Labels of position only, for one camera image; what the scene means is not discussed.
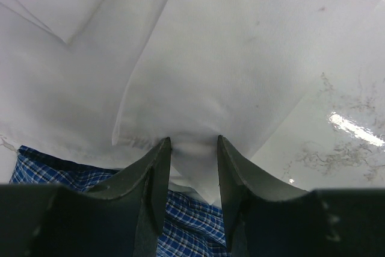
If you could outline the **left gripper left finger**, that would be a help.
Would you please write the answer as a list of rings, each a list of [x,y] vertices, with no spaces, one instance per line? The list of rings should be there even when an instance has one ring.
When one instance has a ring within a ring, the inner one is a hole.
[[[171,141],[85,192],[58,184],[1,186],[2,256],[155,256]]]

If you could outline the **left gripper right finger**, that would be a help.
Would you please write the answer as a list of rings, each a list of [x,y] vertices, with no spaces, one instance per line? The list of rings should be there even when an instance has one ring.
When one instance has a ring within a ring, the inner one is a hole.
[[[305,191],[217,139],[221,207],[232,256],[383,256],[384,190]]]

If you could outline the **white long sleeve shirt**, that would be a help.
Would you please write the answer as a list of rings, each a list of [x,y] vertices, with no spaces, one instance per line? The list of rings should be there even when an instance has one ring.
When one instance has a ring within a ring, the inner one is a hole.
[[[1,0],[1,181],[19,146],[109,169],[172,143],[220,199],[217,137],[290,185],[384,185],[384,0]]]

